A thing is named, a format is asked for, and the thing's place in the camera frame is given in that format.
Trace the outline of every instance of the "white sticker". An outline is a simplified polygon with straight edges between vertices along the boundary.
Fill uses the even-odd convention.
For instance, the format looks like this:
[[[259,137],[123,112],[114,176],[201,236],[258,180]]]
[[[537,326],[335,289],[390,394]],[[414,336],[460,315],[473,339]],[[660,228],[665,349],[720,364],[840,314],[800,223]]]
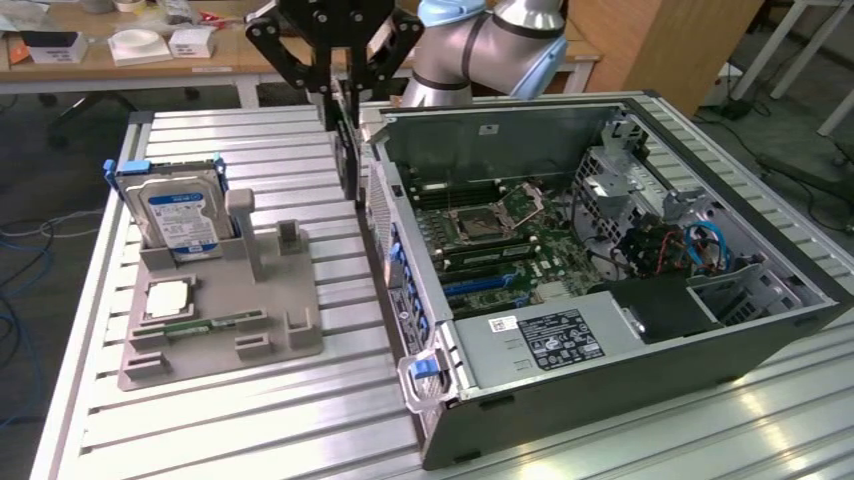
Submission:
[[[498,125],[481,125],[478,135],[498,135]]]
[[[521,247],[510,247],[506,248],[502,252],[502,256],[505,257],[516,257],[517,255],[522,255],[524,253],[529,253],[532,251],[530,245],[522,245]]]
[[[490,318],[490,328],[493,329],[493,333],[517,330],[520,328],[517,325],[517,317],[512,315],[509,317]]]
[[[484,255],[481,257],[472,257],[468,258],[466,260],[464,260],[464,265],[469,264],[469,263],[476,263],[476,262],[486,262],[489,260],[498,260],[501,257],[501,255],[498,253],[494,253],[493,255]]]
[[[231,67],[194,67],[193,73],[229,73],[233,70]]]
[[[223,327],[234,327],[238,324],[238,320],[235,318],[226,318],[226,319],[211,319],[211,326],[217,327],[217,328],[223,328]]]
[[[167,246],[179,253],[203,253],[217,247],[214,221],[202,213],[206,201],[201,193],[163,195],[149,199]]]

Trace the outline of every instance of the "wooden cabinet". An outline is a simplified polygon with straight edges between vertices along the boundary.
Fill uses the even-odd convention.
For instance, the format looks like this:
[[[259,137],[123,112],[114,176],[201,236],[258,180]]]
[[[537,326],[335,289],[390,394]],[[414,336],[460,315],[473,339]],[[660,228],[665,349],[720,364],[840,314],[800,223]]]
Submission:
[[[570,0],[570,19],[602,51],[589,92],[657,90],[692,115],[762,0]]]

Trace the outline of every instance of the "motherboard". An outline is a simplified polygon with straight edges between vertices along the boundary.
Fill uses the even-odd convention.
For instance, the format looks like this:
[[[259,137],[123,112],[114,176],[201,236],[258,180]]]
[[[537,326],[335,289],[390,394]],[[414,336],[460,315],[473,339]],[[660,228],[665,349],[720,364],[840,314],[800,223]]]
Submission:
[[[414,188],[418,226],[454,318],[585,295],[604,280],[542,179]]]

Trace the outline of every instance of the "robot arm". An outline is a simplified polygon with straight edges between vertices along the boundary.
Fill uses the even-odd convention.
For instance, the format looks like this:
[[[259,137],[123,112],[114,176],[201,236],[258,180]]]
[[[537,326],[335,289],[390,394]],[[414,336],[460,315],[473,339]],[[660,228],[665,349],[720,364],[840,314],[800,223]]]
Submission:
[[[313,48],[306,65],[279,40],[275,12],[285,17]],[[392,19],[392,35],[373,57],[369,42]],[[246,35],[267,61],[295,88],[306,88],[321,100],[327,130],[334,130],[338,106],[333,99],[333,51],[347,51],[350,81],[349,117],[359,123],[362,92],[382,86],[393,76],[424,33],[418,17],[396,7],[394,0],[273,0],[247,16]]]
[[[402,106],[470,103],[472,82],[525,100],[541,95],[566,56],[568,2],[505,0],[490,13],[485,0],[424,0]]]

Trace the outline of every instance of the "blue hard drive label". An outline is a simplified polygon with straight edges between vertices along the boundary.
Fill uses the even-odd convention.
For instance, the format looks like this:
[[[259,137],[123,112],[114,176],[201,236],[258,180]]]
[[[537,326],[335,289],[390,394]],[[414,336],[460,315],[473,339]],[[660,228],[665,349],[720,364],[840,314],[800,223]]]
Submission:
[[[214,221],[206,216],[205,195],[198,192],[149,199],[149,207],[167,246],[182,254],[203,254],[217,248]]]

